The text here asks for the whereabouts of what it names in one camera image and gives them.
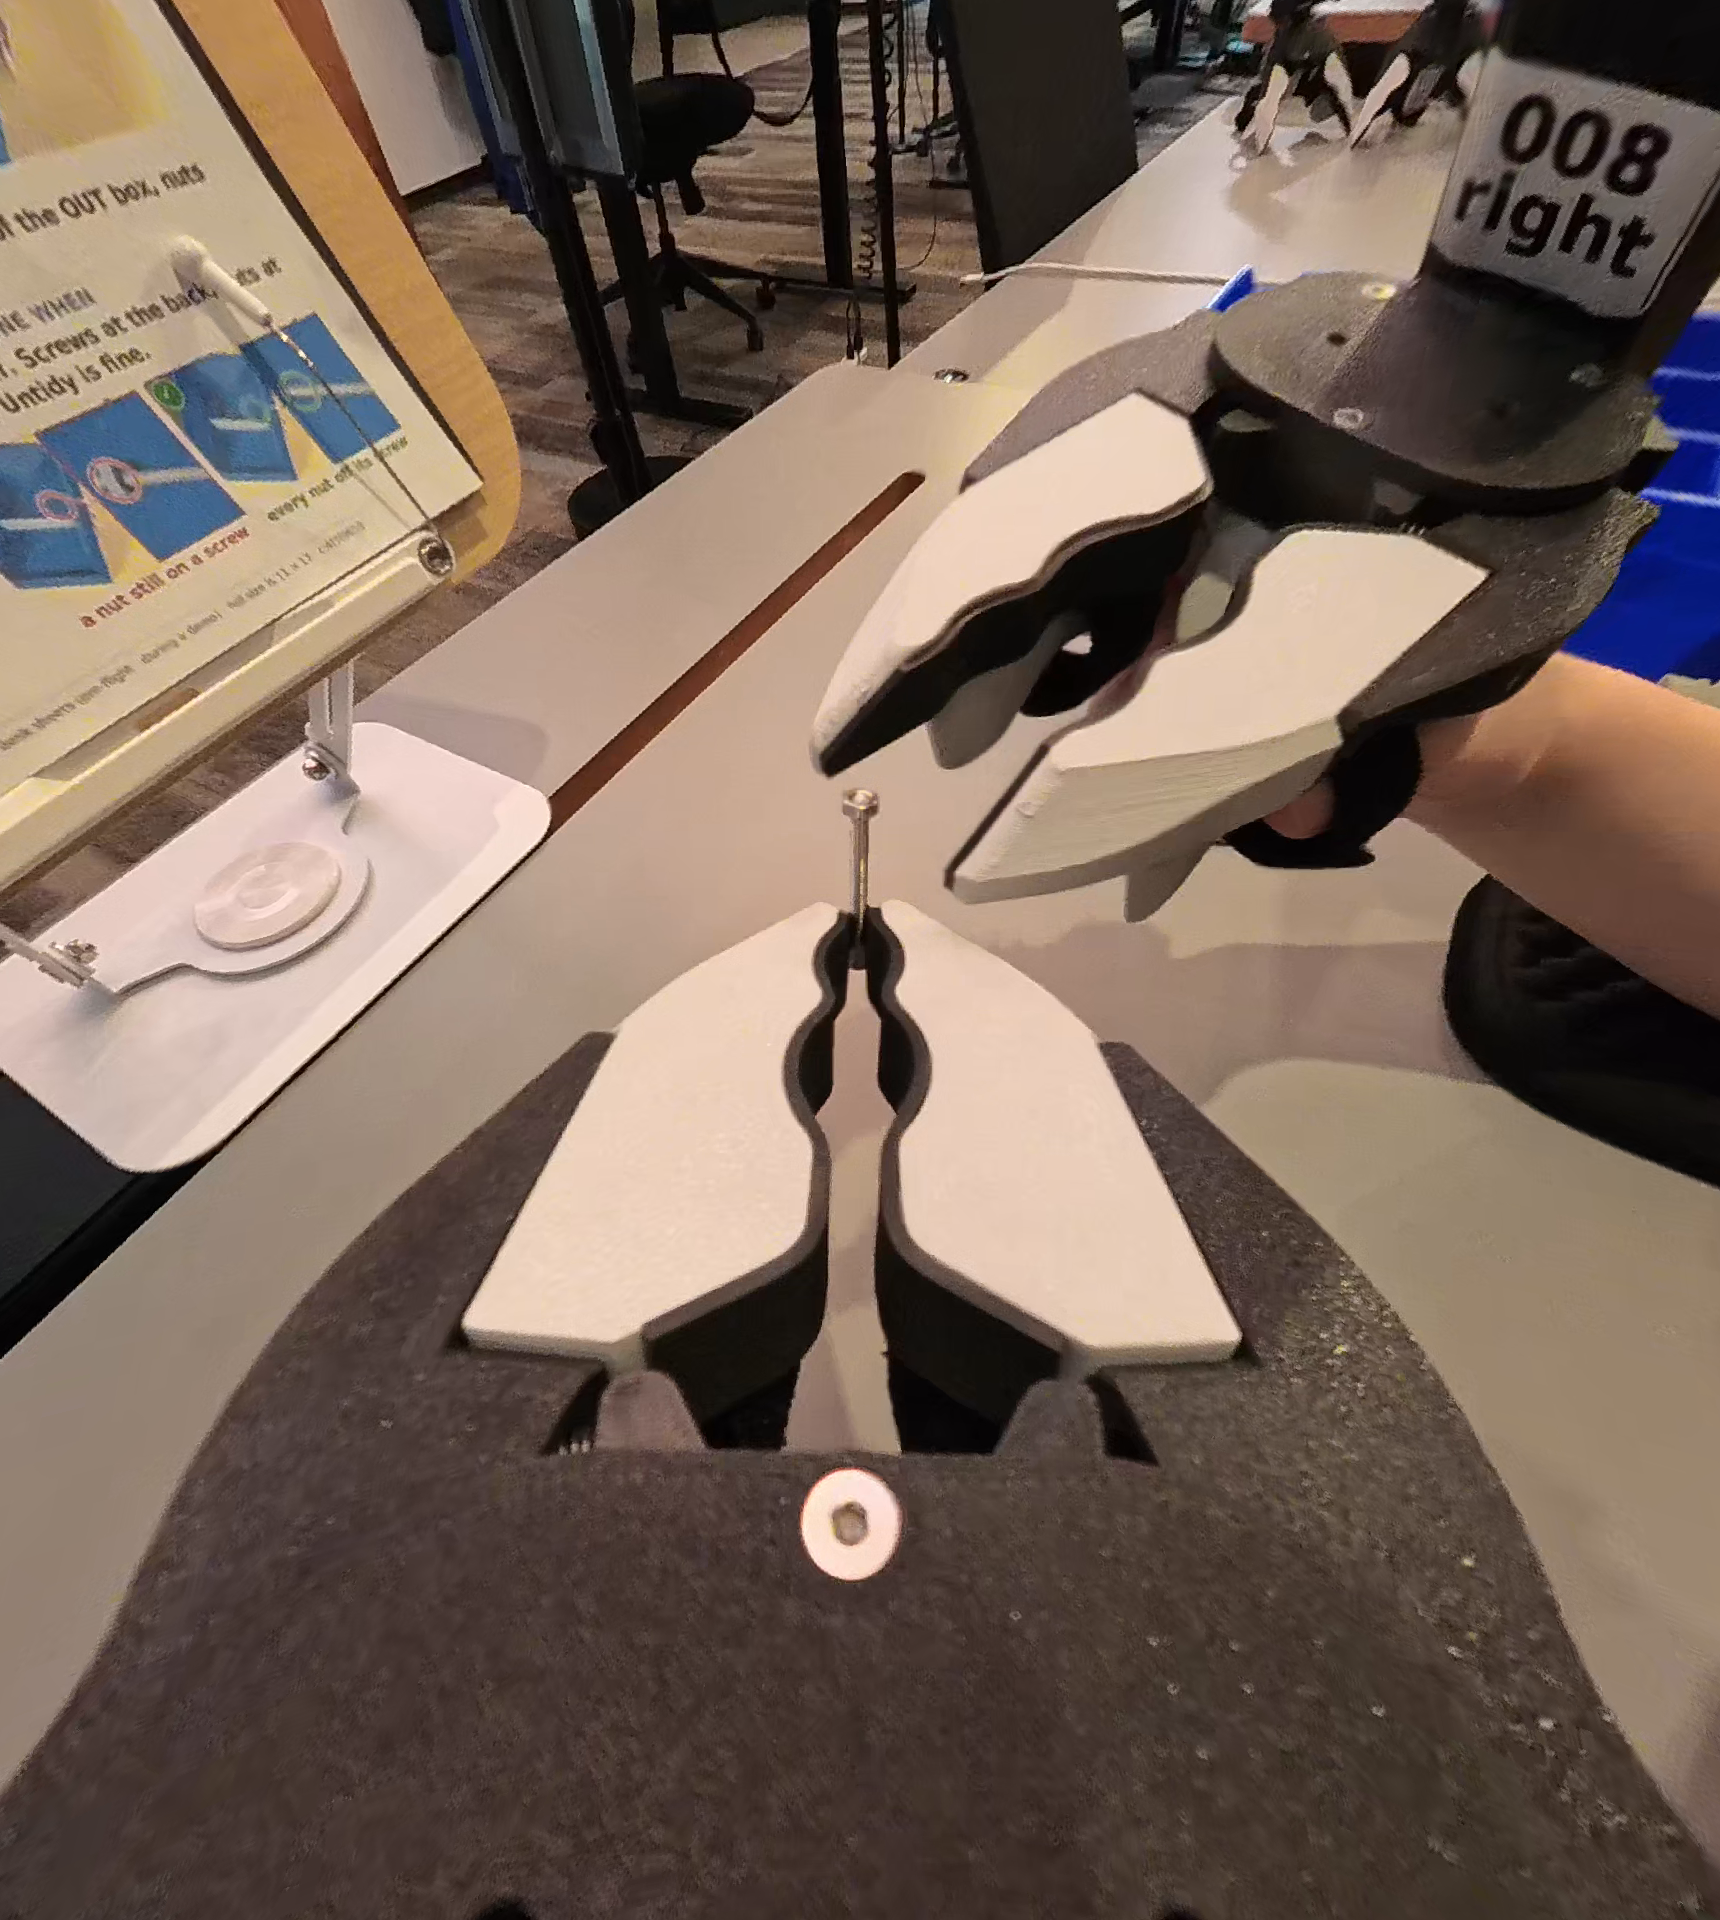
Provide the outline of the person's right forearm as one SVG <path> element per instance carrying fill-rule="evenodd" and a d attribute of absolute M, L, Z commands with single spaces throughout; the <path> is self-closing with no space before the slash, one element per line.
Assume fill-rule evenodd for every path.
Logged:
<path fill-rule="evenodd" d="M 1720 1022 L 1720 706 L 1586 660 L 1536 690 L 1508 887 Z"/>

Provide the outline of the silver metal screw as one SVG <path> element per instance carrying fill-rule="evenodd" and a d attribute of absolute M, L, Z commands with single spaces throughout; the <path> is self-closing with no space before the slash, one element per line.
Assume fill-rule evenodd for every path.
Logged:
<path fill-rule="evenodd" d="M 844 789 L 843 812 L 849 828 L 849 943 L 847 968 L 864 962 L 866 920 L 872 907 L 872 823 L 881 812 L 881 797 L 872 789 Z"/>

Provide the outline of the blue plastic bin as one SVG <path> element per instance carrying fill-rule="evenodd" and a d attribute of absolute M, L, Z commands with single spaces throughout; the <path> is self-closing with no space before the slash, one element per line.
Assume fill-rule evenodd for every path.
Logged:
<path fill-rule="evenodd" d="M 1556 644 L 1720 679 L 1720 308 L 1666 345 L 1523 279 L 1448 268 L 1257 287 L 1169 349 L 1215 530 L 1414 533 L 1489 568 L 1341 713 L 1341 734 L 1468 713 Z"/>

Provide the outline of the white tethered pen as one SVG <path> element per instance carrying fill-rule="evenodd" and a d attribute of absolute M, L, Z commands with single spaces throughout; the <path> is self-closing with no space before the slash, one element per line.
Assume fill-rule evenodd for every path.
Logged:
<path fill-rule="evenodd" d="M 221 300 L 231 315 L 250 322 L 250 329 L 259 333 L 278 330 L 268 303 L 251 296 L 235 276 L 231 276 L 203 241 L 193 235 L 178 235 L 168 249 L 168 266 L 174 268 L 175 283 L 187 292 L 199 292 L 208 300 Z"/>

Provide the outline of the grey desk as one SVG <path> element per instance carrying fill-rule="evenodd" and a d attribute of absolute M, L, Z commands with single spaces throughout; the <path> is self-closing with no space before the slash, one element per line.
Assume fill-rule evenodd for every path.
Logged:
<path fill-rule="evenodd" d="M 1015 1451 L 568 1458 L 462 1283 L 598 1031 L 843 881 L 807 717 L 931 483 L 0 1363 L 0 1918 L 1720 1918 L 1720 1190 L 1448 1040 L 1468 873 L 959 911 L 1103 1040 L 1257 1358 Z"/>
<path fill-rule="evenodd" d="M 1418 270 L 1460 116 L 1429 111 L 1361 150 L 1284 122 L 1263 158 L 1242 154 L 1233 119 L 1219 100 L 1005 276 L 921 268 L 896 372 L 1036 387 L 1104 342 L 1184 319 L 1240 268 L 1258 283 Z"/>

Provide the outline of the black wrist rest pad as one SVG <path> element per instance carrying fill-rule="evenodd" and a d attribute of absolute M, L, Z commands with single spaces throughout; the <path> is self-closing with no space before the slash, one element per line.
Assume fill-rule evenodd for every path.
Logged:
<path fill-rule="evenodd" d="M 1452 920 L 1448 1035 L 1500 1091 L 1720 1190 L 1720 1022 L 1662 993 L 1497 881 Z"/>

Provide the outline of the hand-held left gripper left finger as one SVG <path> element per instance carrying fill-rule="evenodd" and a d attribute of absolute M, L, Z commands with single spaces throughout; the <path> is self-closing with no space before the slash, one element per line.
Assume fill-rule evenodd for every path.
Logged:
<path fill-rule="evenodd" d="M 847 914 L 812 901 L 608 1035 L 459 1317 L 474 1351 L 661 1373 L 702 1429 L 790 1389 L 826 1314 Z"/>

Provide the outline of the spare black grey gripper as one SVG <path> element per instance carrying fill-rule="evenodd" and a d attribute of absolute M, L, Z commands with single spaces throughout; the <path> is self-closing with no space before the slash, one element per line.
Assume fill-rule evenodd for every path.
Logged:
<path fill-rule="evenodd" d="M 1302 104 L 1313 126 L 1326 126 L 1341 142 L 1352 142 L 1357 119 L 1352 73 L 1341 44 L 1318 17 L 1318 4 L 1273 4 L 1268 20 L 1263 66 L 1233 122 L 1242 154 L 1268 154 L 1290 104 Z"/>
<path fill-rule="evenodd" d="M 1483 51 L 1486 31 L 1472 4 L 1428 4 L 1355 104 L 1349 150 L 1418 127 L 1428 108 L 1468 115 Z"/>

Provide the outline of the black office chair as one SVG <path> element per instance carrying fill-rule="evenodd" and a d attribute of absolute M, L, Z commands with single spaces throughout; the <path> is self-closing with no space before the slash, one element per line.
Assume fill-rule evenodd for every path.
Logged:
<path fill-rule="evenodd" d="M 661 306 L 682 311 L 684 298 L 698 296 L 741 322 L 748 349 L 760 353 L 766 337 L 759 315 L 778 300 L 774 276 L 749 264 L 682 249 L 665 207 L 665 196 L 673 193 L 684 215 L 707 211 L 695 165 L 748 131 L 749 85 L 722 73 L 644 80 L 633 85 L 633 115 L 640 126 L 633 196 L 654 215 L 649 273 Z"/>

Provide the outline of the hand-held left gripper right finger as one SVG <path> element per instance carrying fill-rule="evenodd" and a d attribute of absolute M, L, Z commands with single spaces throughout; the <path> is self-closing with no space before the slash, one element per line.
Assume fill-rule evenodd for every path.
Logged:
<path fill-rule="evenodd" d="M 1086 1022 L 902 900 L 866 915 L 866 989 L 905 1450 L 990 1451 L 1040 1381 L 1233 1360 L 1234 1312 Z"/>

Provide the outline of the round metal disc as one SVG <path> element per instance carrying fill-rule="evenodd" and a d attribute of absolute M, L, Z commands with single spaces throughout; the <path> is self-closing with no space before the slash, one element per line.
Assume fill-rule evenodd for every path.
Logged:
<path fill-rule="evenodd" d="M 240 953 L 294 937 L 333 904 L 342 861 L 319 842 L 274 842 L 228 861 L 199 889 L 193 918 L 203 943 Z"/>

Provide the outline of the person's right hand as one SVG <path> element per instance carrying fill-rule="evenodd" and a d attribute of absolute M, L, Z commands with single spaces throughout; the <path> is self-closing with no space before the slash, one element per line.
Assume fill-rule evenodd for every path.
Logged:
<path fill-rule="evenodd" d="M 1399 819 L 1472 857 L 1556 732 L 1563 670 L 1547 663 L 1502 704 L 1371 734 L 1234 839 L 1253 839 L 1277 866 L 1360 866 L 1376 832 Z"/>

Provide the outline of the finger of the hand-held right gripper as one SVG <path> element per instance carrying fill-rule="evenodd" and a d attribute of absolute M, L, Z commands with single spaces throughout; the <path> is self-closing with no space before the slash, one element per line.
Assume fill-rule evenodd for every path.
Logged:
<path fill-rule="evenodd" d="M 1211 633 L 1040 747 L 947 891 L 986 904 L 1122 877 L 1127 904 L 1162 904 L 1230 832 L 1315 782 L 1341 713 L 1486 576 L 1414 533 L 1292 530 Z"/>
<path fill-rule="evenodd" d="M 809 728 L 826 778 L 1019 667 L 1112 541 L 1158 582 L 1211 478 L 1191 422 L 1133 394 L 979 480 L 921 530 L 837 660 Z"/>

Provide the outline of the instruction sign board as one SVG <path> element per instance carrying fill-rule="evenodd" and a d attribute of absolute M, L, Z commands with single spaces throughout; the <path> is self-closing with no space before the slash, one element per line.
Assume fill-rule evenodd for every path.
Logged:
<path fill-rule="evenodd" d="M 0 4 L 0 900 L 478 571 L 516 497 L 278 4 Z"/>

